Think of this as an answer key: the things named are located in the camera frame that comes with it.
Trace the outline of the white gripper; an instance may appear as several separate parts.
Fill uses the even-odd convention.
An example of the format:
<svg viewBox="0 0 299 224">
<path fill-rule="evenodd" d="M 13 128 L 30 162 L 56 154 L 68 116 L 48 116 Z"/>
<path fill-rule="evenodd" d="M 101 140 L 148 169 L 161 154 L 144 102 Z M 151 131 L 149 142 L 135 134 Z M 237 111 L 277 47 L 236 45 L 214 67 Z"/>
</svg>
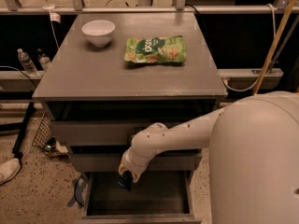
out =
<svg viewBox="0 0 299 224">
<path fill-rule="evenodd" d="M 147 166 L 148 160 L 139 156 L 133 149 L 129 148 L 121 157 L 118 172 L 119 175 L 123 175 L 126 171 L 130 171 L 133 176 L 133 182 L 137 183 Z"/>
</svg>

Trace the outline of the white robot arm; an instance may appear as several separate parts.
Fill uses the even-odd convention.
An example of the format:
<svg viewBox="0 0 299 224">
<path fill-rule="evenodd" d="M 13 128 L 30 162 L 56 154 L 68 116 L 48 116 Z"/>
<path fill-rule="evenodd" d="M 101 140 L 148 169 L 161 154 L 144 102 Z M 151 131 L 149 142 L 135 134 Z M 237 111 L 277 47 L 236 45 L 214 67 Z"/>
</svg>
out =
<svg viewBox="0 0 299 224">
<path fill-rule="evenodd" d="M 299 94 L 240 99 L 172 128 L 134 135 L 119 173 L 139 180 L 168 150 L 208 148 L 213 224 L 299 224 Z"/>
</svg>

